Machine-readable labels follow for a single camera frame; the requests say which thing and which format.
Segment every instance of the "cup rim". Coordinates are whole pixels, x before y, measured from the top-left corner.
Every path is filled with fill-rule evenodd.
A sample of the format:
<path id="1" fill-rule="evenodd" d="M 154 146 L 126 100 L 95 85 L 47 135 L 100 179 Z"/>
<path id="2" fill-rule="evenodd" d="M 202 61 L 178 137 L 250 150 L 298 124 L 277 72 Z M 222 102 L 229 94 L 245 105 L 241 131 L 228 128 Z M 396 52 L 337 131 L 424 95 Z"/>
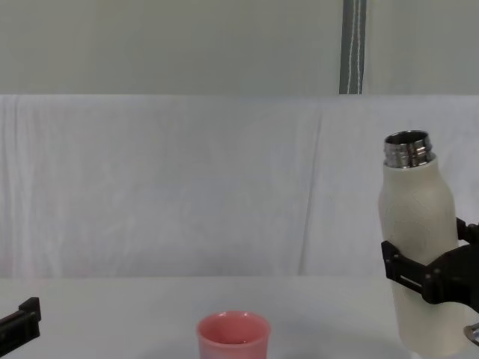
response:
<path id="1" fill-rule="evenodd" d="M 240 315 L 247 314 L 248 316 L 251 316 L 251 317 L 254 317 L 255 319 L 258 319 L 260 322 L 262 322 L 264 324 L 264 326 L 266 328 L 266 334 L 263 337 L 258 338 L 256 340 L 253 340 L 252 342 L 248 342 L 248 343 L 225 344 L 225 343 L 218 343 L 218 342 L 215 342 L 214 340 L 207 339 L 205 336 L 203 336 L 203 334 L 200 333 L 200 327 L 205 321 L 207 321 L 208 319 L 217 317 L 217 316 L 228 315 L 228 314 L 240 314 Z M 268 340 L 268 337 L 269 337 L 270 334 L 271 334 L 271 325 L 269 324 L 269 322 L 264 317 L 260 316 L 259 314 L 254 313 L 254 312 L 244 311 L 244 310 L 224 310 L 222 312 L 216 312 L 216 313 L 210 314 L 209 316 L 205 316 L 196 325 L 196 335 L 198 336 L 198 339 L 201 342 L 206 343 L 210 346 L 215 346 L 216 348 L 248 348 L 250 346 L 257 345 L 258 343 L 261 343 L 264 340 Z"/>

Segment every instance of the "white cloth backdrop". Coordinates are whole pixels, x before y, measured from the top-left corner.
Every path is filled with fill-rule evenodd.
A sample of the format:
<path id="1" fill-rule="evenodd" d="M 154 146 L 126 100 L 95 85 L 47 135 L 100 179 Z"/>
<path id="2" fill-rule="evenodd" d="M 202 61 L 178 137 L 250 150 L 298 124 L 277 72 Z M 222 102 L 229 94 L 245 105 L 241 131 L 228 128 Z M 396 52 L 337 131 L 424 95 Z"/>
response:
<path id="1" fill-rule="evenodd" d="M 4 96 L 14 277 L 296 274 L 319 103 Z"/>
<path id="2" fill-rule="evenodd" d="M 363 93 L 478 94 L 479 1 L 369 0 Z"/>
<path id="3" fill-rule="evenodd" d="M 0 275 L 382 275 L 411 128 L 478 221 L 479 97 L 0 97 Z"/>

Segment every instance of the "bottle neck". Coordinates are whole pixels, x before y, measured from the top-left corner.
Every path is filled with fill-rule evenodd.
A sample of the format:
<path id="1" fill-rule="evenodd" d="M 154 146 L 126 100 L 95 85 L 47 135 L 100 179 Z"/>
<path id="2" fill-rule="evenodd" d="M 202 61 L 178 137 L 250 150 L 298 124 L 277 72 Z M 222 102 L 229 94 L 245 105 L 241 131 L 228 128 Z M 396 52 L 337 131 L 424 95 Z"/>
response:
<path id="1" fill-rule="evenodd" d="M 401 185 L 421 185 L 441 179 L 437 159 L 413 168 L 390 168 L 383 166 L 384 182 Z"/>

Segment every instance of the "pink cup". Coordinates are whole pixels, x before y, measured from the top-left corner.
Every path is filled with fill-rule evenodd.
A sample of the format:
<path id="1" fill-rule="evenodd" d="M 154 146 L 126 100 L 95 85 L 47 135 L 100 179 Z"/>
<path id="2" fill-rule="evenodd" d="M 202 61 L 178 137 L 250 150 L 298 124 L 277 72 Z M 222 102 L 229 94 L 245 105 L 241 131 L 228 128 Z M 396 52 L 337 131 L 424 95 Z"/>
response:
<path id="1" fill-rule="evenodd" d="M 270 332 L 269 323 L 254 313 L 212 314 L 197 327 L 200 359 L 266 359 Z"/>

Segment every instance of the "white tablecloth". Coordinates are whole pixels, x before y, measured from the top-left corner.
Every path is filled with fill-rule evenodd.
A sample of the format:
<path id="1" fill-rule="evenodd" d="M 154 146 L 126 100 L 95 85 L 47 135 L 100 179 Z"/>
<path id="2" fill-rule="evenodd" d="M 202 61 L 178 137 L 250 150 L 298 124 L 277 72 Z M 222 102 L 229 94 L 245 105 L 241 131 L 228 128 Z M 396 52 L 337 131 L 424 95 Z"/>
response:
<path id="1" fill-rule="evenodd" d="M 385 279 L 217 277 L 0 280 L 0 314 L 38 295 L 41 336 L 6 358 L 197 358 L 195 325 L 251 310 L 272 325 L 271 359 L 405 359 Z M 474 358 L 470 345 L 458 358 Z"/>

